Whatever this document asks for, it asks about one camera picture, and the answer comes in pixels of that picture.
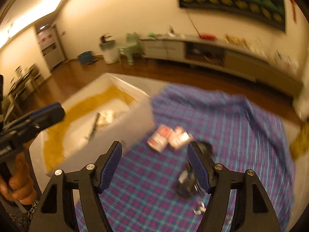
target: human hand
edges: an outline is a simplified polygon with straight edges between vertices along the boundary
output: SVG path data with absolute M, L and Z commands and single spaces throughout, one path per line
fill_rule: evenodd
M 9 180 L 9 187 L 12 192 L 10 194 L 6 182 L 0 175 L 0 194 L 8 200 L 19 200 L 22 205 L 32 205 L 37 197 L 37 192 L 34 190 L 33 180 L 29 175 L 29 166 L 25 160 L 24 153 L 19 153 L 15 158 L 16 171 Z

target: plaid tablecloth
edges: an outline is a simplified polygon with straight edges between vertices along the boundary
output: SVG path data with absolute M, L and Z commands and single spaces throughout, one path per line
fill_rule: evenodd
M 293 204 L 294 166 L 280 117 L 250 103 L 243 96 L 171 85 L 152 101 L 157 126 L 180 125 L 195 140 L 212 144 L 216 163 L 244 172 L 253 169 L 274 206 L 282 231 Z M 187 149 L 157 153 L 146 145 L 149 133 L 123 156 L 101 202 L 114 231 L 196 231 L 201 215 L 193 209 L 209 196 L 184 200 L 175 192 L 187 160 Z M 231 191 L 222 231 L 228 231 L 235 203 Z M 80 203 L 76 207 L 80 231 L 87 231 Z

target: tv cabinet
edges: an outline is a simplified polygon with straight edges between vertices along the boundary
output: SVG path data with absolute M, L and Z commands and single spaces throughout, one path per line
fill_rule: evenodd
M 198 36 L 171 38 L 163 35 L 156 40 L 144 37 L 140 38 L 140 41 L 145 58 L 170 60 L 219 70 L 267 84 L 293 98 L 299 95 L 303 87 L 301 79 L 271 65 L 267 57 L 223 40 L 211 41 Z M 222 57 L 222 60 L 206 59 L 204 53 Z

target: yellow cloth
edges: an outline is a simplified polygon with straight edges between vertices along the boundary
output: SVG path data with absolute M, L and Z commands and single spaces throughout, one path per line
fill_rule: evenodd
M 128 93 L 121 91 L 116 86 L 110 86 L 103 93 L 89 97 L 65 111 L 64 120 L 47 129 L 48 139 L 44 142 L 44 159 L 48 171 L 65 159 L 62 142 L 71 123 L 115 98 L 128 105 L 134 102 L 134 98 Z
M 296 140 L 290 145 L 293 160 L 306 153 L 309 149 L 309 121 L 302 127 Z

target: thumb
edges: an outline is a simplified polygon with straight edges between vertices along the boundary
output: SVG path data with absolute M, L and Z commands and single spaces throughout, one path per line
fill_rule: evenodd
M 2 196 L 8 201 L 11 201 L 12 198 L 9 195 L 9 188 L 7 187 L 7 184 L 3 180 L 1 175 L 0 175 L 0 194 L 2 194 Z

